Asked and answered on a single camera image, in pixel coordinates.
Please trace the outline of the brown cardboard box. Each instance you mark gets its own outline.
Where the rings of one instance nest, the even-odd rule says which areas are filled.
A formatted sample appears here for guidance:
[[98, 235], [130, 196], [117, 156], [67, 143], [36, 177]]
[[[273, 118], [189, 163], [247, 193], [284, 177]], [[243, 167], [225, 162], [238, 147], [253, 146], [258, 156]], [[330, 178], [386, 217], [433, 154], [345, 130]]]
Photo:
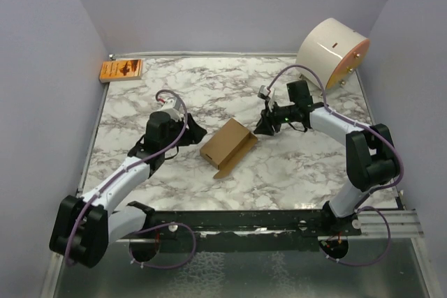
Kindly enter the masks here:
[[200, 148], [200, 156], [217, 169], [213, 178], [223, 179], [257, 142], [258, 138], [248, 128], [232, 118]]

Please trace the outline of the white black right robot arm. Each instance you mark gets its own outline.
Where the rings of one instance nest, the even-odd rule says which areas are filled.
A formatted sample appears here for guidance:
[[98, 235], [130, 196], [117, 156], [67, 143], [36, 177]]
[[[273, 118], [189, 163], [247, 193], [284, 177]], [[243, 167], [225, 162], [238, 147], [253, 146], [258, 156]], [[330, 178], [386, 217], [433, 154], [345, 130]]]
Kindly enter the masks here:
[[321, 210], [322, 231], [336, 236], [374, 187], [386, 185], [403, 172], [401, 160], [387, 126], [364, 124], [335, 112], [323, 102], [315, 103], [304, 80], [288, 83], [287, 92], [291, 104], [280, 106], [273, 88], [260, 87], [258, 97], [264, 100], [265, 107], [254, 132], [273, 136], [284, 124], [300, 123], [302, 132], [319, 131], [344, 145], [347, 181]]

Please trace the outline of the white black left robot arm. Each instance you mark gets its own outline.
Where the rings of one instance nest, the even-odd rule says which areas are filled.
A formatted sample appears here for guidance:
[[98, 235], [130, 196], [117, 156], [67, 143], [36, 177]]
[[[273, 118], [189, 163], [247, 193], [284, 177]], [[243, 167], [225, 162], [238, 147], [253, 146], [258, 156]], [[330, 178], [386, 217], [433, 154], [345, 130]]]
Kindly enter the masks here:
[[68, 262], [92, 268], [118, 239], [130, 233], [141, 239], [149, 237], [154, 230], [152, 208], [138, 202], [121, 211], [117, 206], [161, 167], [168, 150], [198, 144], [206, 133], [191, 114], [174, 119], [167, 112], [151, 113], [145, 134], [112, 175], [83, 196], [68, 195], [61, 201], [50, 250]]

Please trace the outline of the large white cylindrical roll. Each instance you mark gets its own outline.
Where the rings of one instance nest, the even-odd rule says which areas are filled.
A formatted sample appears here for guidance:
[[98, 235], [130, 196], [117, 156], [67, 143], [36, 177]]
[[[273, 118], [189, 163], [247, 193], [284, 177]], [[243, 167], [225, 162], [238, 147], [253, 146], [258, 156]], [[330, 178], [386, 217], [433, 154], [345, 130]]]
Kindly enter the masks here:
[[326, 90], [340, 84], [365, 58], [370, 39], [334, 18], [318, 24], [302, 42], [295, 62], [301, 76]]

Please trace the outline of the orange paperback book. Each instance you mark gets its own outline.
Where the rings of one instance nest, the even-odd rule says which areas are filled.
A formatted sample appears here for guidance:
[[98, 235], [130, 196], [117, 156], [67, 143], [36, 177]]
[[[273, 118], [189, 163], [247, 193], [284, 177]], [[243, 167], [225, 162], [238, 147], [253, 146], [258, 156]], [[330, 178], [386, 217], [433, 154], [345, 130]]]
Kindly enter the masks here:
[[101, 83], [139, 80], [142, 77], [142, 60], [105, 61], [101, 66], [99, 81]]

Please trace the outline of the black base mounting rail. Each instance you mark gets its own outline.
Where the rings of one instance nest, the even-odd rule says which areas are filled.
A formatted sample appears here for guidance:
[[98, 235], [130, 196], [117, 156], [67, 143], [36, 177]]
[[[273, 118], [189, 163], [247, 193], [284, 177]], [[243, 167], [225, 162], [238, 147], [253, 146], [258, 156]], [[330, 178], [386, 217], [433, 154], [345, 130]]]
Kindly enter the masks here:
[[128, 235], [131, 247], [163, 253], [317, 251], [324, 237], [358, 237], [350, 220], [329, 228], [319, 209], [153, 211]]

